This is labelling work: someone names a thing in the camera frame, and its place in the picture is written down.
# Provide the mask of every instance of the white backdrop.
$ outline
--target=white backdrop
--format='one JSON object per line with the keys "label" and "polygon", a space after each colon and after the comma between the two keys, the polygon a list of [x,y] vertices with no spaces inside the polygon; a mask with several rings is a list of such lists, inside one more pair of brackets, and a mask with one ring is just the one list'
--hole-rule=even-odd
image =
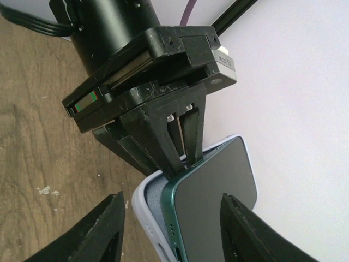
{"label": "white backdrop", "polygon": [[[48,0],[0,2],[53,18]],[[152,2],[177,25],[187,1]],[[189,24],[232,2],[198,0]],[[205,145],[243,135],[254,211],[319,261],[349,261],[349,2],[259,0],[220,40],[238,83],[208,96]]]}

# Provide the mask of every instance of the purple cable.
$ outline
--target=purple cable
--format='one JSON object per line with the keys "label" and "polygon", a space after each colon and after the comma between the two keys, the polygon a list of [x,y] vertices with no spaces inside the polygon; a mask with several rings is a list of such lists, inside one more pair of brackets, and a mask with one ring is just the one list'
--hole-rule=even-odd
{"label": "purple cable", "polygon": [[188,20],[191,14],[191,11],[194,9],[195,3],[197,0],[189,0],[186,4],[182,19],[180,20],[180,26],[186,26],[188,24]]}

